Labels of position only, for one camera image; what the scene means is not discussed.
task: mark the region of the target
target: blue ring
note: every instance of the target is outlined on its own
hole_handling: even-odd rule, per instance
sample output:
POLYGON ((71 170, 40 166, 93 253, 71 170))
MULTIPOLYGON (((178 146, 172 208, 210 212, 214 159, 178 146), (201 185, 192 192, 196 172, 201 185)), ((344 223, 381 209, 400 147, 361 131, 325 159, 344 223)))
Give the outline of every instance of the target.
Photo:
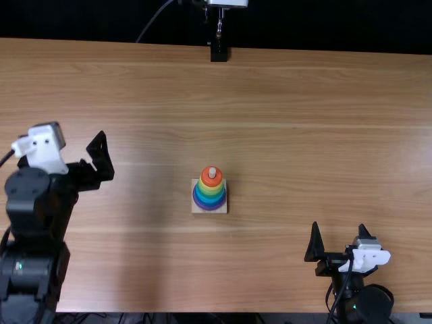
POLYGON ((203 204, 209 207, 218 205, 224 198, 225 198, 225 187, 223 188, 223 191, 220 195, 216 196, 215 198, 206 198, 200 193, 200 190, 197 188, 198 186, 195 186, 194 191, 196 198, 203 204))
POLYGON ((219 207, 222 207, 223 204, 225 204, 225 201, 226 201, 226 198, 227 198, 226 195, 225 195, 225 197, 223 197, 223 200, 218 205, 209 207, 209 206, 203 205, 198 200, 198 198, 196 197, 196 191, 195 191, 195 189, 194 189, 194 192, 192 193, 192 196, 194 198, 194 202, 195 202, 196 206, 200 207, 201 209, 204 209, 205 211, 214 211, 215 209, 218 209, 219 207))

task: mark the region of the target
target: orange ring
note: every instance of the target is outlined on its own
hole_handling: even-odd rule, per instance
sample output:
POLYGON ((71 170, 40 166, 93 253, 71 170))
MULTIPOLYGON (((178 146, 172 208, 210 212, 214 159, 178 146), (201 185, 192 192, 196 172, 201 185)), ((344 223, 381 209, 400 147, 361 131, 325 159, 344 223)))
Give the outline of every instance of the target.
POLYGON ((219 185, 222 182, 222 171, 219 170, 217 167, 214 167, 216 169, 216 176, 211 179, 209 177, 209 171, 210 171, 211 167, 206 167, 202 172, 201 172, 201 180, 203 182, 203 184, 205 184, 206 186, 209 187, 216 187, 217 185, 219 185))

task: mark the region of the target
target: wooden table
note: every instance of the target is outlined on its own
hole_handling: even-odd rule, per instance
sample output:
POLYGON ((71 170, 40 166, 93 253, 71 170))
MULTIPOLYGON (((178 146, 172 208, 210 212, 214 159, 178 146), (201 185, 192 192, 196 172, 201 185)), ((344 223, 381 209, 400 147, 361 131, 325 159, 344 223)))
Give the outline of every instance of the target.
MULTIPOLYGON (((363 222, 392 253, 367 282, 432 309, 432 57, 2 39, 0 116, 4 153, 51 120, 67 162, 108 136, 115 179, 74 209, 59 311, 324 312, 313 221, 335 252, 363 222), (207 165, 228 215, 190 214, 207 165)), ((2 230, 4 209, 1 191, 2 230)))

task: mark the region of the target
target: black cable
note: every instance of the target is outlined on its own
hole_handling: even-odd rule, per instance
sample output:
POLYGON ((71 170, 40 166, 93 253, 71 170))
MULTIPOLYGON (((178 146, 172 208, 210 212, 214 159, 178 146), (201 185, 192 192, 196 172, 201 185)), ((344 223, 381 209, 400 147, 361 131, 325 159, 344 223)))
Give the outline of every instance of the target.
POLYGON ((142 29, 142 32, 140 33, 140 36, 138 36, 138 38, 135 40, 135 43, 139 43, 141 41, 142 36, 144 35, 144 33, 147 31, 147 29, 149 29, 150 25, 155 21, 155 19, 157 18, 157 16, 174 0, 167 0, 167 2, 165 2, 158 11, 156 11, 156 13, 154 14, 154 16, 150 19, 150 21, 147 23, 147 25, 142 29))
POLYGON ((123 316, 124 316, 124 313, 121 314, 118 324, 120 324, 122 322, 123 316))
POLYGON ((83 317, 80 318, 80 321, 77 322, 76 324, 81 324, 82 322, 84 322, 88 317, 90 316, 90 314, 85 314, 83 317))
POLYGON ((262 324, 265 324, 265 321, 264 321, 264 319, 263 319, 263 317, 261 316, 260 313, 257 313, 257 314, 256 314, 256 317, 258 317, 259 321, 260 321, 262 324))
MULTIPOLYGON (((333 282, 330 284, 329 289, 327 290, 327 293, 325 294, 325 306, 327 306, 327 309, 329 310, 329 313, 330 313, 329 297, 330 297, 332 289, 333 289, 333 282)), ((338 322, 336 322, 335 319, 338 319, 338 318, 336 317, 336 315, 333 315, 333 317, 331 318, 331 320, 333 321, 334 324, 338 324, 338 322)))
POLYGON ((348 285, 348 282, 350 281, 351 274, 352 274, 352 266, 354 265, 354 256, 352 255, 352 251, 350 252, 350 255, 349 255, 349 262, 350 262, 350 265, 348 266, 348 273, 346 274, 346 277, 345 277, 345 280, 342 284, 342 287, 340 288, 340 291, 336 296, 336 299, 333 303, 333 306, 331 307, 329 316, 327 317, 325 324, 330 324, 330 321, 333 319, 333 314, 335 313, 336 307, 339 304, 340 298, 342 297, 342 294, 345 291, 346 286, 348 285))
POLYGON ((14 155, 15 151, 14 150, 10 150, 1 160, 0 160, 0 167, 5 164, 5 162, 7 160, 9 160, 9 158, 14 155))

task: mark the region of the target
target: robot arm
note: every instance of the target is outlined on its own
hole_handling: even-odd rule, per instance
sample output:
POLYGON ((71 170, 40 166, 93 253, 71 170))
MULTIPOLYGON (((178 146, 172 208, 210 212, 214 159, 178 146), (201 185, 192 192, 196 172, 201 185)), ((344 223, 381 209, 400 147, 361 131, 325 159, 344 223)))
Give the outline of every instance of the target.
POLYGON ((363 278, 389 260, 390 253, 382 250, 381 243, 370 235, 363 224, 358 226, 358 236, 353 244, 347 245, 345 252, 338 253, 325 252, 318 224, 313 223, 304 261, 318 262, 316 276, 331 277, 326 302, 332 288, 335 302, 326 324, 332 321, 335 309, 339 324, 388 323, 394 303, 393 294, 383 286, 365 286, 363 278))
POLYGON ((36 125, 12 144, 19 170, 6 181, 11 227, 0 243, 0 319, 50 323, 60 297, 70 252, 63 241, 78 193, 112 180, 114 168, 104 132, 87 146, 92 163, 65 164, 58 123, 36 125), (12 232, 15 240, 7 241, 12 232))

